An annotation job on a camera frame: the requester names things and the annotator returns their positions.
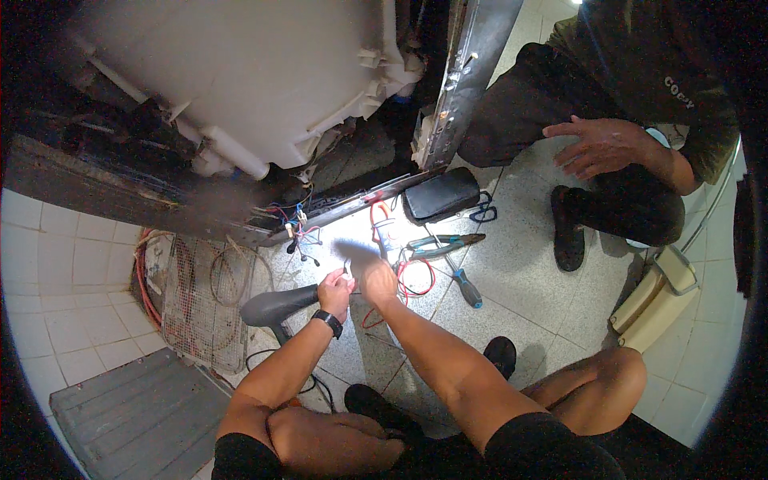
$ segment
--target hand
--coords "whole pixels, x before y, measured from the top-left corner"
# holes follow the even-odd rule
[[[664,149],[640,125],[617,118],[584,120],[571,116],[571,123],[550,125],[545,137],[578,135],[581,141],[568,145],[554,156],[566,174],[587,180],[597,174],[621,170],[627,165],[646,164]]]
[[[340,323],[346,321],[349,295],[355,291],[357,282],[344,273],[343,268],[334,270],[317,286],[320,309],[332,314]]]
[[[397,277],[392,267],[380,258],[368,263],[360,277],[360,292],[376,309],[391,299],[397,300]]]

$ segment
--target wire mesh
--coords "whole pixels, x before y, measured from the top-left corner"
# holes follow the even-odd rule
[[[247,331],[238,302],[256,262],[253,251],[241,251],[176,235],[163,305],[166,343],[201,365],[231,373],[245,367]]]

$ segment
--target pliers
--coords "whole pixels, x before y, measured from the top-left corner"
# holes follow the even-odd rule
[[[466,247],[482,241],[485,239],[485,233],[470,233],[468,235],[438,235],[438,240],[445,246],[440,248],[433,248],[429,250],[422,249],[423,246],[435,243],[434,237],[425,237],[418,240],[408,242],[407,247],[413,250],[411,260],[429,260],[432,258],[442,257],[446,253],[450,253],[454,250],[458,250],[462,247]]]

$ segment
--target black shoe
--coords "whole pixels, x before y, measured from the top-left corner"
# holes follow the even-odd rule
[[[350,385],[344,393],[344,405],[351,413],[376,420],[385,430],[398,430],[406,439],[423,439],[422,427],[411,417],[400,412],[367,385]]]
[[[574,272],[584,262],[584,229],[568,219],[564,199],[568,187],[558,185],[550,201],[554,216],[554,261],[560,270]]]
[[[488,346],[485,347],[485,351],[482,354],[486,359],[491,360],[491,363],[504,376],[505,380],[509,380],[512,373],[515,373],[518,351],[515,348],[515,344],[507,337],[497,336],[488,342]]]

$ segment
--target black watch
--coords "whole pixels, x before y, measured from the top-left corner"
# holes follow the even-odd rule
[[[336,339],[339,339],[343,330],[339,319],[326,312],[325,310],[317,310],[315,313],[313,313],[312,318],[319,318],[323,322],[327,323],[328,326],[331,327],[331,330],[333,330],[333,336],[335,336]]]

